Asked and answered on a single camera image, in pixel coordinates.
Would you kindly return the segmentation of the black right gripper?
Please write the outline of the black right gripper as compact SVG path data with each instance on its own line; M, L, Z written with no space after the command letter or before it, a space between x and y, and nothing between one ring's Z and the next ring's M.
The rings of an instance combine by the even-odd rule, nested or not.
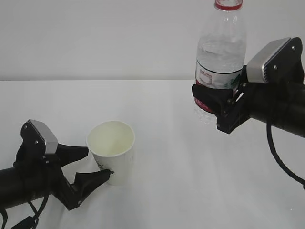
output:
M193 97L218 116L217 129L230 134L248 119L268 123L292 134L305 132L305 72L303 43L294 37L267 65L268 83L250 83L246 67L239 93L232 89L192 86Z

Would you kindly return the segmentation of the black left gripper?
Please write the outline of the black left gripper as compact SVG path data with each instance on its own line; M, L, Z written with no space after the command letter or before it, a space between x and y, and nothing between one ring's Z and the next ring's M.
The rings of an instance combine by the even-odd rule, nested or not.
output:
M22 144L13 167L21 183L14 194L13 206L29 200L54 195L68 210L75 209L99 186L106 183L114 172L102 169L91 173L76 173L70 184L62 167L88 156L86 146L58 144L55 154L44 153L45 146L34 127L26 121L20 131Z

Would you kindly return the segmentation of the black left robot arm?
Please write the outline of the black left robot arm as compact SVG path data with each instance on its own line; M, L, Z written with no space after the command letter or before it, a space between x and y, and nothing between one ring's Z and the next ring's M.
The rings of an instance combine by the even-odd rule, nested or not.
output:
M0 171L0 205L5 209L53 195L73 210L114 173L110 169L76 173L71 184L62 168L87 157L87 147L60 144L44 122L33 119L23 124L20 135L13 166Z

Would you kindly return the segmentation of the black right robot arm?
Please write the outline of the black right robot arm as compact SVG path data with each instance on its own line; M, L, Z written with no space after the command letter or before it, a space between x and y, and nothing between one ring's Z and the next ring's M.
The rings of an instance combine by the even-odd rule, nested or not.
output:
M238 90L192 86L193 97L216 116L218 130L230 134L248 119L269 122L305 136L305 72L299 37L269 42L245 65Z

